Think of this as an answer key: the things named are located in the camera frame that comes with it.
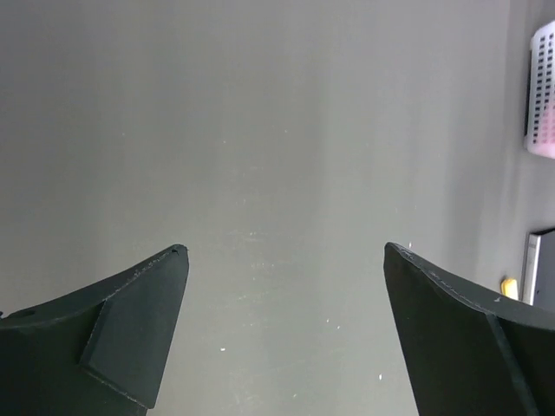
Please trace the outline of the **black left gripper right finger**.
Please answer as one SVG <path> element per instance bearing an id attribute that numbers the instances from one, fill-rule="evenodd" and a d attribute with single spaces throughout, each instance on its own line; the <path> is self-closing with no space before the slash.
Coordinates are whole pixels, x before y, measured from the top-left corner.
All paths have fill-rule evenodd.
<path id="1" fill-rule="evenodd" d="M 383 271 L 420 415 L 552 415 L 554 314 L 396 243 Z"/>

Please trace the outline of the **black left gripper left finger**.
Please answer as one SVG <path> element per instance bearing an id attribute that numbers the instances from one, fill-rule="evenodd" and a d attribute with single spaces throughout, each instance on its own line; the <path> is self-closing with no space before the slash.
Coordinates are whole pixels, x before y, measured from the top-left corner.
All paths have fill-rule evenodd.
<path id="1" fill-rule="evenodd" d="M 144 415 L 154 408 L 186 290 L 188 249 L 1 320 L 3 415 Z"/>

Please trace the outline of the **yellow marker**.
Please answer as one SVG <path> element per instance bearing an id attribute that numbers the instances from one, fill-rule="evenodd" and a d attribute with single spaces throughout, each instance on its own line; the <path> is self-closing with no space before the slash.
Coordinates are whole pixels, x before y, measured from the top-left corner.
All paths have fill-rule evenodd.
<path id="1" fill-rule="evenodd" d="M 500 290 L 503 296 L 510 299 L 519 300 L 519 282 L 515 278 L 505 278 L 500 283 Z"/>

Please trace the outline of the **black flat box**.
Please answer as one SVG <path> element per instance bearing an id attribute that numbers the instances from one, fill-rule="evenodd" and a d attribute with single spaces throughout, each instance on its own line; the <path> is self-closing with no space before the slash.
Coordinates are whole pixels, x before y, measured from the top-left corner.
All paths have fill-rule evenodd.
<path id="1" fill-rule="evenodd" d="M 554 312 L 554 229 L 528 234 L 521 301 Z"/>

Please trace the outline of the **white plastic laundry basket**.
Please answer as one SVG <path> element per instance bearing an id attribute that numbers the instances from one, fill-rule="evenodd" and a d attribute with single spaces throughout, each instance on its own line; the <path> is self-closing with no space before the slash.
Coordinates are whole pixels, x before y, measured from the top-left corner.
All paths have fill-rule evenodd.
<path id="1" fill-rule="evenodd" d="M 534 33 L 529 52 L 525 148 L 534 154 L 531 152 L 534 125 L 548 99 L 554 98 L 554 21 Z"/>

